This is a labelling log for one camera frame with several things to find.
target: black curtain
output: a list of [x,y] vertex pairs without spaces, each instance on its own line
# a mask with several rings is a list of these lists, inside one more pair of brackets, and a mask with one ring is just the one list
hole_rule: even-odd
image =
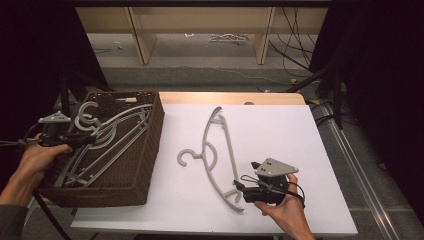
[[[52,113],[61,78],[86,85],[71,71],[107,83],[75,8],[22,0],[0,5],[0,140],[16,141]],[[3,189],[19,159],[12,147],[0,148],[0,156]]]

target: wicker basket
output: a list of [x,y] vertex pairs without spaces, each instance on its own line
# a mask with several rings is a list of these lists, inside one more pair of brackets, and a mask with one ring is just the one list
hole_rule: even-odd
[[[136,98],[136,103],[117,102],[119,98]],[[101,92],[90,93],[85,101],[98,103],[97,108],[91,108],[89,114],[105,122],[123,110],[137,105],[153,104],[147,130],[117,159],[96,181],[88,187],[55,188],[54,183],[60,175],[67,160],[57,160],[55,165],[46,173],[38,187],[38,192],[60,207],[116,207],[143,205],[147,202],[153,167],[159,151],[162,133],[164,110],[157,92]],[[132,118],[117,125],[117,133],[112,146],[137,124]],[[72,126],[71,132],[77,132]],[[120,150],[114,149],[113,156]],[[80,169],[91,164],[94,159],[105,152],[106,148],[93,150],[84,155]],[[102,162],[91,169],[95,174],[111,157],[105,157]]]

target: black cloth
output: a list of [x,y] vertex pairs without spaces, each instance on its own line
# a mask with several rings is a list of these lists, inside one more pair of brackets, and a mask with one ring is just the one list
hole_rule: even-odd
[[26,207],[0,205],[0,239],[21,239],[27,213]]

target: black cable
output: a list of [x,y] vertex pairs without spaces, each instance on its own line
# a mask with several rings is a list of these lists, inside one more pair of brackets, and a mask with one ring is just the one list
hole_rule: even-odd
[[34,196],[35,200],[40,205],[40,207],[43,210],[43,212],[46,214],[47,218],[50,220],[50,222],[53,224],[53,226],[56,228],[56,230],[63,237],[63,239],[65,239],[65,240],[71,240],[71,238],[68,236],[68,234],[62,228],[62,226],[59,224],[59,222],[53,216],[52,212],[47,207],[46,203],[43,201],[43,199],[41,198],[40,194],[37,191],[34,190],[34,192],[32,193],[32,195]]
[[311,38],[311,35],[308,34],[308,37],[309,37],[309,40],[311,40],[312,44],[314,44],[314,46],[315,46],[316,45],[315,41]]
[[293,23],[293,31],[296,27],[297,31],[297,42],[299,43],[300,48],[302,49],[303,58],[305,59],[305,62],[309,65],[311,60],[309,59],[309,56],[306,54],[305,49],[303,48],[302,41],[300,39],[300,33],[299,33],[299,24],[297,23],[297,14],[298,14],[299,8],[294,8],[294,23]]
[[[286,18],[286,20],[287,20],[287,23],[289,24],[289,27],[290,27],[290,30],[291,30],[289,40],[288,40],[287,45],[286,45],[286,47],[285,47],[285,49],[284,49],[284,52],[282,53],[282,55],[283,55],[283,68],[284,68],[284,71],[286,71],[288,74],[290,74],[290,75],[292,75],[292,76],[295,76],[295,77],[307,77],[307,76],[299,76],[299,75],[292,74],[292,73],[290,73],[290,72],[286,69],[286,66],[285,66],[285,58],[284,58],[284,57],[287,57],[286,52],[287,52],[287,48],[288,48],[288,46],[290,45],[290,40],[291,40],[292,36],[294,36],[294,37],[296,38],[297,42],[299,43],[299,45],[300,45],[300,47],[301,47],[302,55],[303,55],[303,57],[304,57],[304,59],[305,59],[305,62],[309,64],[310,60],[309,60],[309,57],[306,55],[306,53],[305,53],[305,49],[303,48],[302,42],[301,42],[301,40],[300,40],[299,28],[298,28],[298,26],[297,26],[297,25],[298,25],[298,24],[297,24],[297,8],[295,8],[295,21],[294,21],[294,25],[293,25],[293,26],[292,26],[292,24],[291,24],[290,20],[288,19],[287,14],[286,14],[286,12],[285,12],[284,8],[282,8],[282,10],[283,10],[284,16],[285,16],[285,18]],[[298,33],[298,34],[297,34],[297,36],[296,36],[295,30],[294,30],[294,27],[295,27],[295,26],[296,26],[296,28],[297,28],[297,33]]]
[[305,51],[305,52],[308,52],[308,53],[312,53],[312,51],[309,51],[309,50],[306,50],[306,49],[302,49],[302,48],[298,48],[298,47],[294,47],[294,46],[292,46],[292,45],[284,42],[284,40],[281,39],[280,34],[278,34],[277,37],[278,37],[278,39],[280,39],[280,42],[282,42],[284,45],[286,45],[289,48],[296,49],[296,50],[299,50],[299,51]]
[[269,41],[269,44],[271,44],[271,46],[274,48],[274,50],[281,54],[283,57],[288,58],[290,61],[292,61],[293,63],[295,63],[296,65],[298,65],[299,67],[308,70],[308,67],[306,67],[305,65],[302,65],[301,63],[299,63],[298,61],[294,60],[293,58],[289,57],[287,54],[283,53],[280,49],[278,49],[274,44],[272,44],[271,41]]

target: white table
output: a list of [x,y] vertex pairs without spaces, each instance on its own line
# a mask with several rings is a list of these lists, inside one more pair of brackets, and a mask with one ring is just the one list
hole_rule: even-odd
[[[228,123],[239,176],[256,177],[250,162],[262,163],[267,157],[293,165],[300,170],[296,175],[306,194],[305,214],[312,232],[316,236],[357,234],[306,105],[164,104],[163,132],[147,204],[79,209],[72,227],[162,234],[283,234],[271,218],[263,217],[243,198],[238,203],[245,209],[242,213],[229,208],[213,188],[201,159],[186,154],[187,166],[178,164],[182,149],[201,152],[205,126],[217,106],[223,108],[220,114]],[[230,190],[233,175],[224,131],[212,125],[208,141],[218,151],[212,174],[223,191]]]

